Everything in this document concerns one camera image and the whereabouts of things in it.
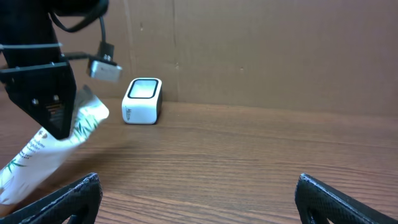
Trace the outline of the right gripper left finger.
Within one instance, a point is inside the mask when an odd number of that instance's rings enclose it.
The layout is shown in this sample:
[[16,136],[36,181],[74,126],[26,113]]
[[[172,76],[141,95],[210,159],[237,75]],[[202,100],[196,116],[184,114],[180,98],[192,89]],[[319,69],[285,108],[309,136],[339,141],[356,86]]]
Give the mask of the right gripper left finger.
[[94,224],[103,192],[97,173],[1,218],[1,224]]

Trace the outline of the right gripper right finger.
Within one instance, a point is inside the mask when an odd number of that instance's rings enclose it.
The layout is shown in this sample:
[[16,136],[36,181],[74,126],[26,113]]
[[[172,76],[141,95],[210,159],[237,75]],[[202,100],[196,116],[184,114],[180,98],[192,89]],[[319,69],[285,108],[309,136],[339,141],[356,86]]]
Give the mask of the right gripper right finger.
[[393,219],[334,189],[324,182],[301,174],[295,189],[295,204],[306,224],[397,224]]

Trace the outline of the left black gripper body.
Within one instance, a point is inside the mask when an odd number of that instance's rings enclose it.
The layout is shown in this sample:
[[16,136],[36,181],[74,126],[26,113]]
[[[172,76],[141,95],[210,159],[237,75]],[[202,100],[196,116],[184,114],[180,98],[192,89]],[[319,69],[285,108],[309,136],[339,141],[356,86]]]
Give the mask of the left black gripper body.
[[33,65],[28,67],[15,67],[15,68],[7,68],[1,69],[1,82],[6,83],[11,81],[12,77],[17,73],[34,73],[34,72],[44,72],[53,68],[61,68],[69,66],[70,60],[81,60],[81,59],[89,59],[91,55],[85,52],[69,52],[61,54],[60,62],[50,62],[48,64],[43,65]]

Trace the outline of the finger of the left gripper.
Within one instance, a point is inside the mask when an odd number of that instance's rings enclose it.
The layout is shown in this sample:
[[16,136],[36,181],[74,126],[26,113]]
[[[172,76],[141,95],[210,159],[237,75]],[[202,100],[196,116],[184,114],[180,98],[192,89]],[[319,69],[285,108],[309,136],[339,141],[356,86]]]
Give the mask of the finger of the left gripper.
[[9,99],[55,139],[70,135],[76,83],[71,70],[5,71]]

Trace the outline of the white Pantene tube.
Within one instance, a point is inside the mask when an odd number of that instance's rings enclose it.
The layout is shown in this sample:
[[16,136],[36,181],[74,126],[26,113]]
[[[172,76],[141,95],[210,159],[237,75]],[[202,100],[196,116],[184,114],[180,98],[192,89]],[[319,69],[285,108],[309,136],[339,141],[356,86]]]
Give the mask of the white Pantene tube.
[[15,205],[24,200],[86,142],[108,116],[109,109],[85,85],[76,94],[70,136],[58,140],[40,128],[1,169],[1,204]]

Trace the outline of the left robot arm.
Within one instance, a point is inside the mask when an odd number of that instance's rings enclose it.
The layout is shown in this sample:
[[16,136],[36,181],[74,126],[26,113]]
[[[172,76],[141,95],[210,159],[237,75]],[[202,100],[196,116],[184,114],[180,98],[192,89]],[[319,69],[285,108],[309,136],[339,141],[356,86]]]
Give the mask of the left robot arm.
[[68,138],[76,83],[70,60],[113,64],[113,46],[102,41],[97,55],[62,54],[54,31],[78,32],[103,20],[108,0],[1,0],[1,53],[7,67],[1,83],[9,99],[55,139]]

